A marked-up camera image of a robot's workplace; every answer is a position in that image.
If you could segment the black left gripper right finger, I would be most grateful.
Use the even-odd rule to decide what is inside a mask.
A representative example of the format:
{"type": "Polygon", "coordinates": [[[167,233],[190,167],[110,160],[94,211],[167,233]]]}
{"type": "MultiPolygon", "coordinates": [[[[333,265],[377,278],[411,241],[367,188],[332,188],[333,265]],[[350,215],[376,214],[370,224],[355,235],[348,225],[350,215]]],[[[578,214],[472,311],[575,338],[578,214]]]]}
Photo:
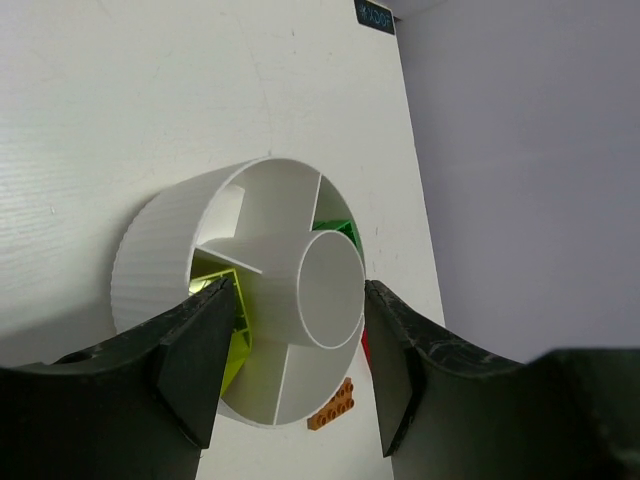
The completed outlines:
{"type": "Polygon", "coordinates": [[[365,287],[382,453],[398,479],[635,479],[639,352],[565,348],[519,363],[365,287]]]}

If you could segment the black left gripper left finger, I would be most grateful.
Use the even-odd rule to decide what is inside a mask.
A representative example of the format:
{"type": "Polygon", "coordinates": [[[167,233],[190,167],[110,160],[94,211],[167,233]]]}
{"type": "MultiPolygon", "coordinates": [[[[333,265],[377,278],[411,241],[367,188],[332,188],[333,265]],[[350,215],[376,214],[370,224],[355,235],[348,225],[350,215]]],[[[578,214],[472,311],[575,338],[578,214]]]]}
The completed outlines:
{"type": "Polygon", "coordinates": [[[192,479],[235,319],[229,279],[52,364],[1,372],[5,479],[192,479]]]}

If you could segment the lime green sloped lego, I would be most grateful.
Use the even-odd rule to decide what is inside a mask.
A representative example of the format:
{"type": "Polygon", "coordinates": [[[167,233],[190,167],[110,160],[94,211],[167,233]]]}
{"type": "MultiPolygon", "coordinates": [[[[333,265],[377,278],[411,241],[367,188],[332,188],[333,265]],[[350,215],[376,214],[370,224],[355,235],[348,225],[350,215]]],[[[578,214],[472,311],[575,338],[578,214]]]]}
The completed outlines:
{"type": "Polygon", "coordinates": [[[244,366],[253,346],[250,320],[247,314],[239,278],[234,268],[227,268],[217,272],[211,272],[206,275],[192,277],[188,288],[189,295],[194,295],[222,278],[226,278],[231,281],[234,289],[236,308],[220,396],[225,394],[230,384],[244,366]]]}

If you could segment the dark green square lego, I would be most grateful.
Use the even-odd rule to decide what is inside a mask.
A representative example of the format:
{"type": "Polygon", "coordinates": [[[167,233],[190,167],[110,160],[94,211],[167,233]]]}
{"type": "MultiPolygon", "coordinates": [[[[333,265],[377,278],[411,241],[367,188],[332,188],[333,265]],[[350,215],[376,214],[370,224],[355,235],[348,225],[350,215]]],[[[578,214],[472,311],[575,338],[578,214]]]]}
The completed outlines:
{"type": "Polygon", "coordinates": [[[331,230],[344,234],[354,244],[359,255],[364,256],[359,231],[352,220],[316,220],[313,222],[312,229],[316,231],[331,230]]]}

